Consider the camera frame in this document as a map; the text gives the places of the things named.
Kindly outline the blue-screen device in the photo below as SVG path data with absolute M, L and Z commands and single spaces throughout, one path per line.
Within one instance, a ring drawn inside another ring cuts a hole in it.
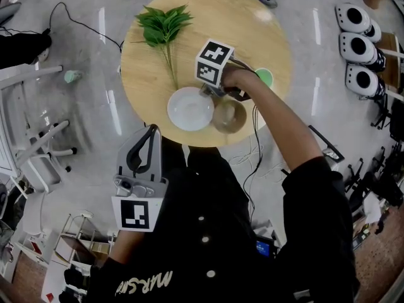
M 272 241 L 270 239 L 258 239 L 256 249 L 262 256 L 269 258 L 271 256 Z

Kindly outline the small metal-frame shelf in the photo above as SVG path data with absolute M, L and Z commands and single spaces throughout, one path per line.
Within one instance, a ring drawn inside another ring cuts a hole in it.
M 108 258 L 116 234 L 106 234 L 92 222 L 94 215 L 83 210 L 69 215 L 54 248 L 54 254 L 62 261 L 76 266 L 101 266 Z

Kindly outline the white desk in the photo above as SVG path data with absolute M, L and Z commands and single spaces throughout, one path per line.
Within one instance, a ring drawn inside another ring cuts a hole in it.
M 12 138 L 10 137 L 12 130 L 9 129 L 7 120 L 17 120 L 17 117 L 5 113 L 2 91 L 7 88 L 15 87 L 26 80 L 58 73 L 63 70 L 63 67 L 58 65 L 5 77 L 7 73 L 11 73 L 17 68 L 23 68 L 23 66 L 0 70 L 0 173 L 10 176 L 11 179 L 17 178 L 20 174 L 20 170 L 16 168 L 15 165 L 16 155 L 14 154 Z

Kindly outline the brown glass bowl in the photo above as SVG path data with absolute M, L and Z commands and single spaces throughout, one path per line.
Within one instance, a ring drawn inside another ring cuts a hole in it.
M 224 100 L 217 104 L 212 123 L 221 133 L 234 134 L 240 131 L 247 120 L 245 107 L 236 100 Z

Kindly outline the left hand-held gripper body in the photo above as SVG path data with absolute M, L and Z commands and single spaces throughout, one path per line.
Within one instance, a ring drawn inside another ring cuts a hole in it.
M 165 178 L 156 182 L 115 176 L 116 195 L 112 197 L 112 206 L 118 229 L 154 231 L 168 183 Z

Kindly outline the white saucer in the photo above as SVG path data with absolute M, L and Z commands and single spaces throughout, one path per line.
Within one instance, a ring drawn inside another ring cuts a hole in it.
M 200 88 L 191 86 L 177 90 L 167 104 L 170 121 L 183 131 L 199 131 L 207 127 L 214 110 L 212 98 L 201 93 Z

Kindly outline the person's right hand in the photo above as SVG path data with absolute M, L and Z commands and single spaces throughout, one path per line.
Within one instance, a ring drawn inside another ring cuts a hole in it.
M 249 92 L 260 82 L 254 71 L 234 65 L 226 65 L 223 69 L 221 83 L 225 88 L 239 88 Z

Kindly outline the grey round shell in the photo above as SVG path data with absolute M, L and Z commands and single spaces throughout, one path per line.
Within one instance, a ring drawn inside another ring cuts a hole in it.
M 20 10 L 20 8 L 21 3 L 19 2 L 0 7 L 0 27 L 11 20 L 14 15 Z

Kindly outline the grey chair patterned cushion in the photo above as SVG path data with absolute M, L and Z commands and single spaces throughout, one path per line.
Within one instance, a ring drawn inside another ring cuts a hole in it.
M 330 168 L 334 171 L 338 171 L 340 164 L 344 161 L 345 157 L 338 151 L 338 149 L 329 142 L 316 128 L 309 125 L 309 129 L 318 137 L 322 142 L 326 144 L 326 148 L 323 150 L 323 155 L 328 162 Z

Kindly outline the white round robot heads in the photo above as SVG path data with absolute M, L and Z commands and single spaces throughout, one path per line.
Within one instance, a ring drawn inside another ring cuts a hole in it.
M 386 68 L 386 56 L 365 36 L 342 32 L 339 47 L 346 62 L 365 66 L 376 73 L 383 72 Z

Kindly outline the person's black shirt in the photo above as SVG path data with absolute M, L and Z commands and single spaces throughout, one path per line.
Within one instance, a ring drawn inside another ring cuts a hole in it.
M 67 269 L 61 303 L 354 303 L 360 283 L 343 178 L 323 157 L 283 181 L 286 244 L 256 249 L 248 198 L 216 148 L 163 140 L 169 185 L 155 229 L 127 264 Z

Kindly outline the black office chair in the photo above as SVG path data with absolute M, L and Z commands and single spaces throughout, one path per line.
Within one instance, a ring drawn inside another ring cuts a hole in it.
M 379 100 L 375 100 L 374 103 L 379 108 L 378 117 L 376 122 L 372 122 L 371 126 L 382 130 L 385 127 L 386 119 L 389 119 L 389 134 L 390 137 L 396 142 L 404 143 L 404 102 L 393 99 L 391 107 L 388 107 L 388 96 L 385 95 Z
M 344 182 L 352 211 L 359 209 L 371 194 L 397 208 L 404 203 L 404 191 L 400 189 L 404 183 L 404 149 L 401 143 L 393 145 L 389 154 L 386 154 L 385 147 L 381 147 L 364 175 L 361 174 L 364 160 L 360 158 L 358 164 L 357 170 L 348 165 L 348 177 Z

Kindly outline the wooden crate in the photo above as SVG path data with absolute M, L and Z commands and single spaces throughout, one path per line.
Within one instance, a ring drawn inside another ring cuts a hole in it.
M 364 0 L 365 4 L 373 10 L 377 10 L 381 0 Z M 380 72 L 381 78 L 386 84 L 388 93 L 399 93 L 401 83 L 401 60 L 404 60 L 404 54 L 400 52 L 398 38 L 393 33 L 388 33 L 382 29 L 381 22 L 377 24 L 381 29 L 381 40 L 376 43 L 386 56 L 386 68 Z

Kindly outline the white office chair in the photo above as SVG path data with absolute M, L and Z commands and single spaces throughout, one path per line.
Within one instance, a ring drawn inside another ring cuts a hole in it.
M 46 132 L 41 136 L 38 136 L 36 142 L 32 144 L 28 149 L 20 152 L 16 156 L 15 165 L 16 168 L 21 169 L 22 165 L 28 164 L 33 173 L 37 176 L 38 180 L 44 187 L 44 194 L 49 194 L 53 191 L 54 186 L 46 183 L 40 172 L 36 169 L 32 163 L 33 158 L 45 158 L 52 165 L 58 164 L 58 157 L 66 157 L 77 154 L 77 148 L 72 147 L 67 150 L 56 151 L 51 147 L 51 139 L 55 137 L 57 133 L 60 133 L 63 129 L 69 126 L 69 121 L 64 120 L 61 123 L 54 123 Z

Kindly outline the pale green paper cup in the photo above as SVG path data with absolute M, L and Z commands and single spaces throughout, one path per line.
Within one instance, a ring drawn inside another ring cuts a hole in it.
M 79 70 L 67 70 L 64 74 L 66 83 L 75 82 L 83 77 L 83 72 Z

